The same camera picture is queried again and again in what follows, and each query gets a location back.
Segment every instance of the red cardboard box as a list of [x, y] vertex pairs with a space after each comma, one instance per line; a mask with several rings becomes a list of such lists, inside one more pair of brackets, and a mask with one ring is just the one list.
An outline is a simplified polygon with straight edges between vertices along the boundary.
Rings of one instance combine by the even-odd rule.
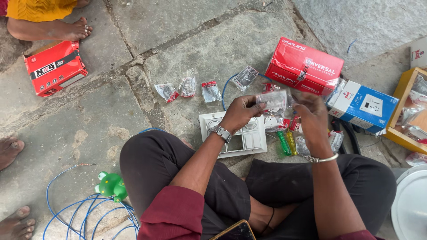
[[29, 55], [25, 66], [35, 94], [47, 97], [88, 74], [79, 55], [78, 41], [55, 41]]
[[328, 95], [343, 65], [342, 59], [281, 37], [265, 75], [301, 91]]

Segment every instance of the blue and white box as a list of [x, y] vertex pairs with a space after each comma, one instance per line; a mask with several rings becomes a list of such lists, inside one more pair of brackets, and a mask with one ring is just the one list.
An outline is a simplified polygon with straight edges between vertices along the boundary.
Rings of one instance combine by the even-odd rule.
[[399, 99], [348, 81], [328, 114], [369, 132], [383, 130]]

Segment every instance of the white switch board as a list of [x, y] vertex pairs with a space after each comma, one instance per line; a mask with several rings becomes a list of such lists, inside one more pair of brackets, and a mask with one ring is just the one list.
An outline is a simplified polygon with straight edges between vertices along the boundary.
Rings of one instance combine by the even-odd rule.
[[[203, 142], [209, 134], [211, 134], [213, 128], [221, 122], [224, 115], [224, 111], [199, 115]], [[263, 116], [251, 118], [246, 126], [237, 131], [231, 138], [230, 143], [224, 145], [218, 158], [228, 158], [260, 152], [267, 152]]]

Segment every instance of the phone screen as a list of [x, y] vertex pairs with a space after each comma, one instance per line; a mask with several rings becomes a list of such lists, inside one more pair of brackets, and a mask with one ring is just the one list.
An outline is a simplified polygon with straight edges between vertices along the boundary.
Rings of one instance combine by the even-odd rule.
[[247, 222], [242, 222], [234, 228], [228, 230], [217, 240], [255, 240]]

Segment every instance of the black trousers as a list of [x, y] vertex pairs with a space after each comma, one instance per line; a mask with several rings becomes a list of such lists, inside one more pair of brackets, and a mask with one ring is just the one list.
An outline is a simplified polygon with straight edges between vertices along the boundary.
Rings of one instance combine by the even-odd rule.
[[[120, 169], [137, 216], [142, 215], [194, 152], [174, 135], [162, 131], [140, 133], [126, 142], [120, 154]], [[360, 155], [340, 155], [337, 162], [366, 228], [375, 235], [396, 194], [393, 173], [384, 164]], [[246, 181], [224, 164], [215, 163], [205, 194], [202, 240], [228, 227], [222, 217], [235, 222], [248, 220], [249, 195], [273, 207], [300, 203], [271, 234], [258, 239], [318, 239], [311, 164], [254, 159]]]

